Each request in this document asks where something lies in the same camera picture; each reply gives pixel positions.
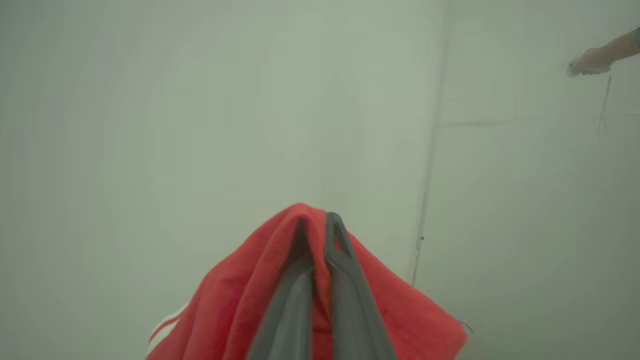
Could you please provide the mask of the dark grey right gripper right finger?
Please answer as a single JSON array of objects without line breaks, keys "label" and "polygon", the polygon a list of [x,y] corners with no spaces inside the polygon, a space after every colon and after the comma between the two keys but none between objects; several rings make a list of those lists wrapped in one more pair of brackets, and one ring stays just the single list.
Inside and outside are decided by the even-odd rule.
[{"label": "dark grey right gripper right finger", "polygon": [[331,276],[333,358],[397,360],[350,235],[335,212],[326,215],[324,259]]}]

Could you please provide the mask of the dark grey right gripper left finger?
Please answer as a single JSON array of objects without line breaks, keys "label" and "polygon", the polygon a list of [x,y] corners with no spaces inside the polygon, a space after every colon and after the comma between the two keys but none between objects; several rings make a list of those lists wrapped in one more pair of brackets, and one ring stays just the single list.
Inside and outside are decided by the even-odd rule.
[{"label": "dark grey right gripper left finger", "polygon": [[292,245],[247,360],[313,358],[314,259],[306,223],[295,223]]}]

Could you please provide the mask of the person's hand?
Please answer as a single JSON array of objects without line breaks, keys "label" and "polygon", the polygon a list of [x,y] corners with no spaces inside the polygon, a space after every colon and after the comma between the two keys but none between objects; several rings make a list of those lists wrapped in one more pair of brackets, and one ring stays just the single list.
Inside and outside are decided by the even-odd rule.
[{"label": "person's hand", "polygon": [[567,75],[601,75],[610,70],[613,60],[601,48],[589,48],[581,56],[571,60],[567,66]]}]

